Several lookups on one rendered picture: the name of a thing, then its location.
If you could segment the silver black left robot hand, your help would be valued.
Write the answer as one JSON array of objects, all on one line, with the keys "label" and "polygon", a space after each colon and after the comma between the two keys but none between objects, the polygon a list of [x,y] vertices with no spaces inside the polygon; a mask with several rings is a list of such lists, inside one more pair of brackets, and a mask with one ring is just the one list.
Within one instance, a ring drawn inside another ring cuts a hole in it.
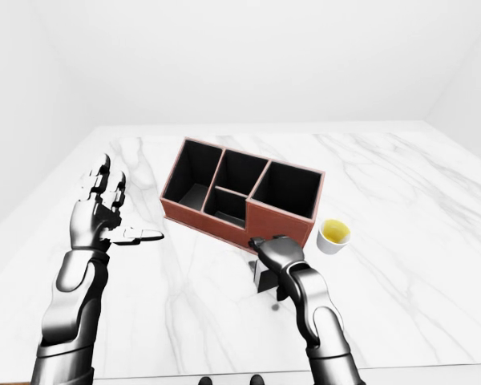
[{"label": "silver black left robot hand", "polygon": [[156,229],[134,229],[121,225],[120,208],[125,200],[126,176],[110,175],[111,159],[102,154],[83,183],[70,221],[72,249],[107,251],[112,244],[138,245],[159,241],[164,235]]}]

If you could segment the white cup with yellow inside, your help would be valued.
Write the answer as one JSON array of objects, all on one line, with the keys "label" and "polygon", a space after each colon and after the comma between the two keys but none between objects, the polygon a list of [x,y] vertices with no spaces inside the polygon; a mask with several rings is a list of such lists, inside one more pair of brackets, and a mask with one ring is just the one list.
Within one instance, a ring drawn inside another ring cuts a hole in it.
[{"label": "white cup with yellow inside", "polygon": [[317,234],[317,247],[324,254],[333,255],[344,248],[351,237],[350,228],[343,222],[327,219],[321,223]]}]

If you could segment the red-brown desk caddy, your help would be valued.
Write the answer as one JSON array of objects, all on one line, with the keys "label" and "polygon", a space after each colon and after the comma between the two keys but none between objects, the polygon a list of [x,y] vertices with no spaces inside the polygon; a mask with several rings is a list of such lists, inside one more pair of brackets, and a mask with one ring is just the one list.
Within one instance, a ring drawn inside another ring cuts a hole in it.
[{"label": "red-brown desk caddy", "polygon": [[244,250],[253,237],[305,245],[325,173],[192,138],[184,140],[160,201],[166,218]]}]

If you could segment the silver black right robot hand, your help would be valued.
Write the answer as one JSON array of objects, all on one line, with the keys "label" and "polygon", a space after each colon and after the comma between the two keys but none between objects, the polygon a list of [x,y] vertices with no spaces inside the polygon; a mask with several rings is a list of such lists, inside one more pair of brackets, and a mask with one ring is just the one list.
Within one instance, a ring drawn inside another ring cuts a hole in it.
[{"label": "silver black right robot hand", "polygon": [[302,247],[291,237],[283,235],[268,240],[252,237],[249,246],[257,252],[260,262],[277,275],[277,300],[291,297],[298,303],[302,295],[292,273],[309,268]]}]

